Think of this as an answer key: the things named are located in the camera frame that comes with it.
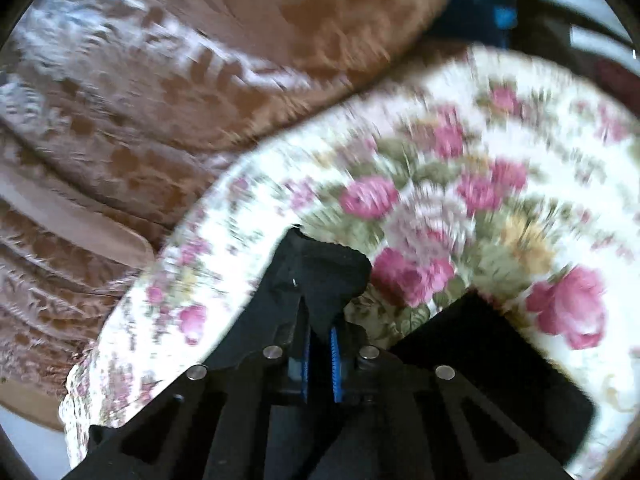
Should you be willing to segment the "floral bedspread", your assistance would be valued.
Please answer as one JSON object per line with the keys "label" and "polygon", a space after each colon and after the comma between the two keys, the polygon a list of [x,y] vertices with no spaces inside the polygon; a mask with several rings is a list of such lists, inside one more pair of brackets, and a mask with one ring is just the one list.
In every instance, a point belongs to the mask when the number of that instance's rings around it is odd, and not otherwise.
{"label": "floral bedspread", "polygon": [[66,380],[67,454],[215,348],[283,234],[363,252],[347,308],[374,344],[474,288],[590,396],[568,464],[601,479],[639,426],[639,122],[541,58],[416,61],[242,156],[206,192]]}

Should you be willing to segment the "black pants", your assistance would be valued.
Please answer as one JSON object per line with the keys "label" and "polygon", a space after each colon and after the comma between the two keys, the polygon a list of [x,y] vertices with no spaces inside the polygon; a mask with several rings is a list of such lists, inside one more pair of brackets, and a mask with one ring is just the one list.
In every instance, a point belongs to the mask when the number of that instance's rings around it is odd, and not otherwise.
{"label": "black pants", "polygon": [[[370,274],[370,261],[361,252],[289,230],[252,300],[207,360],[215,370],[236,367],[268,346],[288,347],[306,356],[302,452],[293,474],[281,479],[329,479],[326,453],[346,426],[341,419],[343,402],[335,395],[331,334],[347,330],[366,347],[375,347],[360,326],[345,318],[346,306],[364,293]],[[511,324],[482,296],[469,292],[423,326]],[[593,415],[592,402],[573,384],[573,456]]]}

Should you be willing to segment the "blue bag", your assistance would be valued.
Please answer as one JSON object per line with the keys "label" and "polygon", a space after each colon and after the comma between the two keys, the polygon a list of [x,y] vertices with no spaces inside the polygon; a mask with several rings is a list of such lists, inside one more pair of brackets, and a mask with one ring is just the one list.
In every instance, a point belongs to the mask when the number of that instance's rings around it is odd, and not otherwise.
{"label": "blue bag", "polygon": [[450,0],[427,36],[507,48],[517,24],[516,0]]}

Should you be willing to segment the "brown floral curtain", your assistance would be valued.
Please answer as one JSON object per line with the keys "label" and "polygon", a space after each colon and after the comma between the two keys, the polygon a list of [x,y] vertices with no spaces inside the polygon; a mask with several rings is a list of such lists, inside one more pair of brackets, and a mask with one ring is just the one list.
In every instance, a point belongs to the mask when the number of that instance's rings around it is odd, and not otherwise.
{"label": "brown floral curtain", "polygon": [[64,429],[118,300],[232,162],[386,70],[449,0],[32,0],[1,50],[1,396]]}

